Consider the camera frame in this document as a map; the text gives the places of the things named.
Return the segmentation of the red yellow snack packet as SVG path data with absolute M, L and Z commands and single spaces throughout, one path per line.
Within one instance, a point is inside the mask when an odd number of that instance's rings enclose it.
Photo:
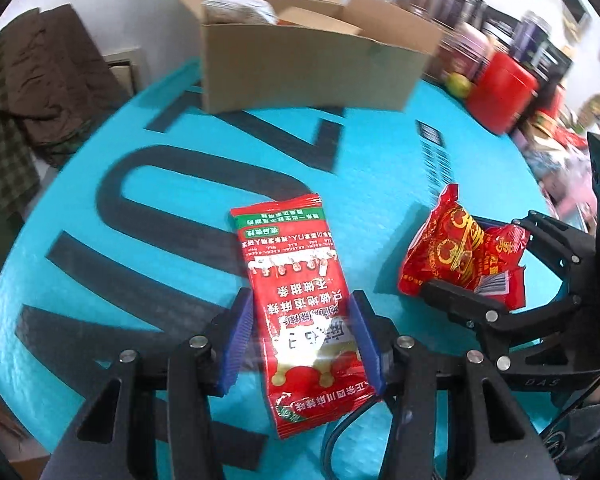
M 504 304 L 526 305 L 524 266 L 530 233 L 521 226 L 480 226 L 459 202 L 456 183 L 440 193 L 403 259 L 398 289 L 417 296 L 424 284 L 442 281 Z

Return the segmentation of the red green sauce packet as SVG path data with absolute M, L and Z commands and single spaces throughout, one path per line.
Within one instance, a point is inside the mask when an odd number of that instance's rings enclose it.
M 321 197 L 230 212 L 242 246 L 276 434 L 333 422 L 370 400 L 349 289 Z

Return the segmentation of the white patterned snack bag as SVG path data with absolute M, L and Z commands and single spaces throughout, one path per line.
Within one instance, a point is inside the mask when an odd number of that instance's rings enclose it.
M 276 25 L 277 14 L 265 0 L 204 0 L 206 24 Z

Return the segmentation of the gold rectangular box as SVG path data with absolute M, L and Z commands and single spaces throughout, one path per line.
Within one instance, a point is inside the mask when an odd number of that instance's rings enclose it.
M 337 34 L 350 36 L 358 36 L 361 32 L 358 26 L 296 6 L 280 12 L 278 14 L 278 24 L 322 30 L 323 32 L 336 32 Z

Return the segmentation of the red canister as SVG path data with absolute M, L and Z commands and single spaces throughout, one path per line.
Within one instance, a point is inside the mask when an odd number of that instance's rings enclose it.
M 466 99 L 466 110 L 490 133 L 501 136 L 516 124 L 539 83 L 505 52 L 496 52 Z

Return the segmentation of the teal bubble mailer mat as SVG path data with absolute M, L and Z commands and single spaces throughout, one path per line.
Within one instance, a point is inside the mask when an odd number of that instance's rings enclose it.
M 321 196 L 348 285 L 400 332 L 461 354 L 474 335 L 396 287 L 440 190 L 475 216 L 546 211 L 506 136 L 419 84 L 405 110 L 211 116 L 187 63 L 106 122 L 24 224 L 0 276 L 0 395 L 44 448 L 126 349 L 180 344 L 247 284 L 230 211 Z

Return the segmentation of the clear jar purple label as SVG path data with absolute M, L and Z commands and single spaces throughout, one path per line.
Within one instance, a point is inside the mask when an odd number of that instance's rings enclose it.
M 519 64 L 530 63 L 550 38 L 551 29 L 544 18 L 528 11 L 514 30 L 509 56 Z

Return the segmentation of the pink bottle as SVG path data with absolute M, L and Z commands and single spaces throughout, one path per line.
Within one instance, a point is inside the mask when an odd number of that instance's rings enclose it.
M 473 80 L 486 59 L 490 47 L 486 34 L 468 23 L 461 24 L 455 29 L 452 37 L 451 72 Z

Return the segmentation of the brown jacket on chair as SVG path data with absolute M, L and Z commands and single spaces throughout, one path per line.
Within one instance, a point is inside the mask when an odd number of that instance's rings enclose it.
M 0 32 L 0 206 L 23 211 L 41 188 L 34 161 L 60 169 L 129 99 L 79 14 L 23 13 Z

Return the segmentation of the open cardboard box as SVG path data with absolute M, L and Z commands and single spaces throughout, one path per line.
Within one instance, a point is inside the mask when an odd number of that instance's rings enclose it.
M 443 32 L 385 0 L 265 0 L 358 26 L 358 36 L 289 25 L 206 24 L 204 0 L 178 0 L 201 33 L 202 104 L 250 108 L 343 106 L 402 110 Z

